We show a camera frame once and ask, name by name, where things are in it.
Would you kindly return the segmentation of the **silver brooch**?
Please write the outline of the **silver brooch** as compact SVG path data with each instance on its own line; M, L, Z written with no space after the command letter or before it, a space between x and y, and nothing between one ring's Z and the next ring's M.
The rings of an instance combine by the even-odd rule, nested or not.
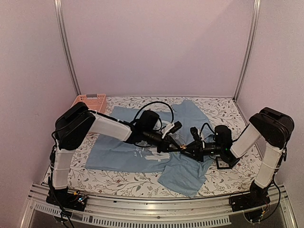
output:
M180 145L180 149L181 149L181 150L185 150L185 149L187 149L187 145L185 145L185 144L181 144L181 145Z

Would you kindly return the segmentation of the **light blue printed t-shirt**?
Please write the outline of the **light blue printed t-shirt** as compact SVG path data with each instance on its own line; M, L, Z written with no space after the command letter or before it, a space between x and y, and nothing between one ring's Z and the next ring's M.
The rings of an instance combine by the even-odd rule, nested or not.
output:
M209 123L208 117L190 100L172 105L174 119L182 128L172 137L179 144L189 144L193 138L191 127L200 128ZM118 139L98 136L86 162L87 169L104 171L161 172L158 182L164 187L187 197L194 197L206 181L205 173L212 160L205 156L196 161L179 152L157 153L155 147L139 148Z

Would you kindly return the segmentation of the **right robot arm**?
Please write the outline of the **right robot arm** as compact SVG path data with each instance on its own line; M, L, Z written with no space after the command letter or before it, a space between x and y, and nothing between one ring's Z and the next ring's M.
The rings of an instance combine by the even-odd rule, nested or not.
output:
M192 127L190 133L194 140L181 147L181 154L197 161L203 161L207 155L217 155L229 168L233 168L263 139L266 143L265 152L245 200L249 207L256 207L267 195L282 161L286 160L287 144L294 128L295 122L290 116L265 107L250 117L248 125L235 140L226 125L217 125L214 128L212 142L203 141L200 136L202 131Z

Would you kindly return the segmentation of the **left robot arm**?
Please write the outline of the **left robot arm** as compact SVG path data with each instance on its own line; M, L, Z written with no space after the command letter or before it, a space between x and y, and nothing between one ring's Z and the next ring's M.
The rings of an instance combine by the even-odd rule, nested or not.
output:
M66 192L70 163L75 150L88 133L109 136L128 144L146 142L155 146L157 152L180 150L171 134L181 128L181 123L171 121L156 130L155 126L160 120L156 112L145 108L140 109L131 122L127 122L91 110L83 102L72 106L56 120L55 130L51 134L54 145L50 155L48 185L53 190L53 200L60 206L70 203L71 197Z

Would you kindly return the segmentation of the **black open jewelry box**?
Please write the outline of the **black open jewelry box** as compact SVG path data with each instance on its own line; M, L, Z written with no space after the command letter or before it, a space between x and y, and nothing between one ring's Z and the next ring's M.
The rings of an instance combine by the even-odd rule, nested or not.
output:
M215 158L215 161L218 170L229 170L232 169L240 161L240 159L238 158L230 163L226 163L218 156Z

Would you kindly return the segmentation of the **floral patterned table mat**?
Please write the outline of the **floral patterned table mat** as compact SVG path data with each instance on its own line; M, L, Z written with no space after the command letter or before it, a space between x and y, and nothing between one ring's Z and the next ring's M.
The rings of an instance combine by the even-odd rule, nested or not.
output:
M159 113L167 123L174 119L172 105L184 100L192 101L209 119L211 127L227 125L236 139L245 128L237 107L227 98L201 97L108 97L105 113L120 120L131 121L136 112L145 107ZM204 124L202 135L211 140L210 128ZM86 162L99 134L88 134L75 151L67 177L68 187L90 193L142 198L184 198L180 193L169 190L158 182L161 172L140 173L87 169ZM213 157L205 173L206 181L195 197L216 196L244 192L256 177L261 157L253 146L240 161L229 170L218 170Z

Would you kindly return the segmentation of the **pink plastic basket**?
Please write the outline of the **pink plastic basket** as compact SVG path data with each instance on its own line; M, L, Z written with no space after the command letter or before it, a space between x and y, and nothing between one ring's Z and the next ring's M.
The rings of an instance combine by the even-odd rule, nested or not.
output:
M86 95L78 95L72 106L78 102L83 102L86 106L91 109L95 110L99 113L104 114L107 106L106 101L106 94L86 94Z

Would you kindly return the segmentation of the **front aluminium rail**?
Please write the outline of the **front aluminium rail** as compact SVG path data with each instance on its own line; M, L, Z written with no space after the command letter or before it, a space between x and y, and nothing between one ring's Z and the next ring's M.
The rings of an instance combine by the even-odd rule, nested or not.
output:
M270 203L234 211L241 193L198 198L135 198L89 194L84 211L66 218L46 202L48 188L33 184L21 218L23 228L297 228L284 186L271 187Z

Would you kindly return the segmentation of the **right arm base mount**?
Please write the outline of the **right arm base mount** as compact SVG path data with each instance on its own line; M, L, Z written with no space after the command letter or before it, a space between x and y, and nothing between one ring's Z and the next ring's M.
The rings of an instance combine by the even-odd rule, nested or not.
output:
M233 212L252 209L270 203L268 190L251 190L249 193L230 196L229 204Z

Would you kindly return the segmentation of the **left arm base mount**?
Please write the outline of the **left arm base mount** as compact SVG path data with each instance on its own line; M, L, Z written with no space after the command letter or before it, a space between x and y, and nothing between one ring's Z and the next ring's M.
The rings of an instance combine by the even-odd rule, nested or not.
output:
M77 211L85 211L88 196L81 194L79 191L70 193L68 188L55 190L50 189L46 199L46 203L72 209Z

